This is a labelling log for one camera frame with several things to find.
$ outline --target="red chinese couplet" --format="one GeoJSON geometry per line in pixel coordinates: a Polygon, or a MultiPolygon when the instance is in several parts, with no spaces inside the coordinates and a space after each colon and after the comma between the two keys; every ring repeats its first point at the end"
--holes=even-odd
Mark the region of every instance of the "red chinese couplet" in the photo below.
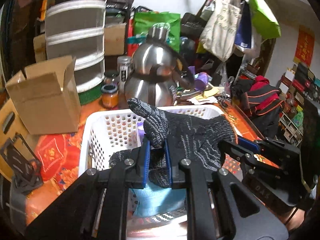
{"type": "Polygon", "coordinates": [[[313,31],[300,25],[297,48],[293,61],[295,63],[304,62],[310,67],[314,45],[315,35],[313,31]]]}

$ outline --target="glove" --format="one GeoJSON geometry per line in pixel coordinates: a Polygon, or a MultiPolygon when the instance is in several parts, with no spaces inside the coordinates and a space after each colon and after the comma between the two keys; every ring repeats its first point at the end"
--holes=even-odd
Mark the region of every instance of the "glove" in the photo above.
{"type": "MultiPolygon", "coordinates": [[[[211,171],[217,171],[225,160],[225,153],[219,151],[218,143],[224,139],[237,143],[236,131],[225,115],[206,120],[169,113],[137,98],[129,99],[128,105],[135,114],[145,118],[144,130],[154,148],[163,147],[167,136],[171,136],[175,147],[182,149],[186,158],[200,160],[203,167],[211,171]]],[[[110,166],[128,158],[130,153],[130,150],[114,153],[110,166]]],[[[170,187],[163,151],[151,151],[149,170],[151,182],[162,188],[170,187]]]]}

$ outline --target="lime green bag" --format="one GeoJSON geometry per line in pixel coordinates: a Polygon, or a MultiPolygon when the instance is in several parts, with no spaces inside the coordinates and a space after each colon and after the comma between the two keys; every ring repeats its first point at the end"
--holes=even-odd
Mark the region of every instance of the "lime green bag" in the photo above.
{"type": "Polygon", "coordinates": [[[179,52],[180,47],[180,14],[179,13],[155,13],[139,12],[134,14],[133,29],[134,35],[147,35],[149,28],[157,23],[167,23],[169,27],[169,45],[179,52]]]}
{"type": "Polygon", "coordinates": [[[264,0],[249,0],[251,21],[264,40],[281,37],[280,26],[264,0]]]}

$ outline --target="screw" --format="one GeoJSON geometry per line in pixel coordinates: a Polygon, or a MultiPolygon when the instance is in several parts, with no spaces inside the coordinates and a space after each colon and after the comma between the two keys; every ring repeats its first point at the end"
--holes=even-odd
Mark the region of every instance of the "screw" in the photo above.
{"type": "Polygon", "coordinates": [[[219,173],[223,176],[226,176],[229,173],[229,171],[226,168],[220,168],[219,173]]]}
{"type": "Polygon", "coordinates": [[[131,166],[132,164],[134,164],[134,160],[133,159],[125,159],[124,160],[124,164],[128,165],[128,166],[131,166]]]}
{"type": "Polygon", "coordinates": [[[92,175],[96,174],[96,172],[97,172],[97,170],[96,170],[95,168],[89,168],[89,169],[87,169],[87,174],[88,174],[89,176],[92,176],[92,175]]]}
{"type": "Polygon", "coordinates": [[[189,159],[182,159],[180,162],[182,165],[186,165],[186,166],[189,166],[191,164],[191,160],[189,159]]]}

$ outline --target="jar with orange content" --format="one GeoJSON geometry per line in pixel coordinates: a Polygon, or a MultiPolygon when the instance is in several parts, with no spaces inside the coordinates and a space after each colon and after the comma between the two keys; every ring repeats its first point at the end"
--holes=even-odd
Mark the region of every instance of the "jar with orange content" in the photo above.
{"type": "Polygon", "coordinates": [[[114,108],[119,102],[118,87],[114,84],[105,84],[101,88],[102,104],[105,108],[114,108]]]}

